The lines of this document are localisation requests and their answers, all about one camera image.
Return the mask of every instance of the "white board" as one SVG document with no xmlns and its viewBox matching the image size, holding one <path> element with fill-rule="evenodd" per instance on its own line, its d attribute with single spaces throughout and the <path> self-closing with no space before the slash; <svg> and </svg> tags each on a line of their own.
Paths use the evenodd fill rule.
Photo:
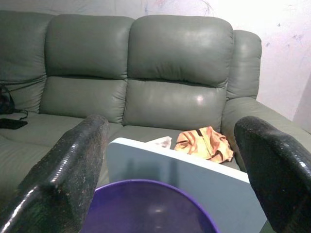
<svg viewBox="0 0 311 233">
<path fill-rule="evenodd" d="M 222 233 L 259 233 L 267 220 L 244 172 L 125 138 L 112 141 L 106 157 L 110 182 L 171 184 L 200 203 Z"/>
</svg>

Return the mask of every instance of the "purple bowl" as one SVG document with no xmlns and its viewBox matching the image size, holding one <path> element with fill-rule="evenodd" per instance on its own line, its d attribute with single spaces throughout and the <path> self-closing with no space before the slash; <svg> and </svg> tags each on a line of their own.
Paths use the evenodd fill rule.
<svg viewBox="0 0 311 233">
<path fill-rule="evenodd" d="M 219 233 L 191 197 L 151 180 L 125 180 L 96 189 L 80 232 Z"/>
</svg>

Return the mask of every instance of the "sofa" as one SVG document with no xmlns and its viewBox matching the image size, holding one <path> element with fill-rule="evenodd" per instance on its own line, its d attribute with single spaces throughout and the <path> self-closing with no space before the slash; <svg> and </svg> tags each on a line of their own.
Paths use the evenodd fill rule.
<svg viewBox="0 0 311 233">
<path fill-rule="evenodd" d="M 149 141 L 212 126 L 245 171 L 235 123 L 260 117 L 311 151 L 311 136 L 256 101 L 260 38 L 216 17 L 47 15 L 0 11 L 0 83 L 28 124 L 0 129 L 0 208 L 36 164 L 90 114 L 109 141 Z M 23 113 L 0 115 L 19 119 Z M 108 182 L 102 169 L 98 186 Z"/>
</svg>

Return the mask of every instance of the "leather upholstery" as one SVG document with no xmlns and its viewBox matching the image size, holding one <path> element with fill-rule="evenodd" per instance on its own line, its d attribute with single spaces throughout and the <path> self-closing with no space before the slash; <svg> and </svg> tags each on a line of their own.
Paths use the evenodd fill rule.
<svg viewBox="0 0 311 233">
<path fill-rule="evenodd" d="M 232 52 L 233 30 L 222 19 L 141 17 L 130 33 L 128 75 L 222 87 Z"/>
<path fill-rule="evenodd" d="M 124 137 L 140 142 L 148 142 L 157 138 L 169 136 L 172 138 L 171 149 L 174 149 L 176 139 L 181 132 L 181 130 L 126 125 L 114 133 L 109 140 L 112 141 L 118 137 Z"/>
<path fill-rule="evenodd" d="M 225 87 L 129 80 L 123 124 L 175 130 L 210 125 L 220 131 L 225 94 Z"/>
<path fill-rule="evenodd" d="M 48 75 L 124 79 L 133 21 L 112 16 L 54 17 L 46 41 Z"/>
<path fill-rule="evenodd" d="M 45 36 L 52 17 L 0 11 L 0 82 L 15 84 L 8 88 L 16 108 L 39 110 L 46 78 Z"/>
<path fill-rule="evenodd" d="M 0 210 L 18 184 L 49 151 L 49 147 L 8 140 L 0 135 Z"/>
<path fill-rule="evenodd" d="M 227 98 L 252 97 L 259 88 L 261 39 L 253 33 L 235 30 L 234 51 L 227 87 Z"/>
<path fill-rule="evenodd" d="M 109 122 L 121 123 L 126 85 L 125 80 L 51 76 L 47 79 L 40 112 L 83 118 L 100 114 Z"/>
<path fill-rule="evenodd" d="M 46 42 L 49 77 L 40 112 L 70 117 L 101 114 L 121 123 L 133 21 L 110 16 L 53 18 Z"/>
<path fill-rule="evenodd" d="M 23 116 L 24 114 L 12 114 L 6 115 L 4 118 L 19 119 Z M 51 148 L 66 131 L 75 127 L 83 119 L 69 116 L 32 114 L 26 120 L 28 124 L 18 130 L 0 129 L 0 135 L 16 142 L 43 145 Z M 121 124 L 109 123 L 108 137 L 121 128 L 123 128 Z"/>
<path fill-rule="evenodd" d="M 129 81 L 123 123 L 219 131 L 232 52 L 233 30 L 222 19 L 139 18 L 130 31 L 128 76 L 143 81 Z"/>
</svg>

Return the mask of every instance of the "orange patterned fabric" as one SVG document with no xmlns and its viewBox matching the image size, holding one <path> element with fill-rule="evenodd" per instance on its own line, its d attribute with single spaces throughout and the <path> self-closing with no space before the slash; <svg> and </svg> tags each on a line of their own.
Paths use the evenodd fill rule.
<svg viewBox="0 0 311 233">
<path fill-rule="evenodd" d="M 174 150 L 219 164 L 233 158 L 226 136 L 214 131 L 211 126 L 180 133 Z"/>
</svg>

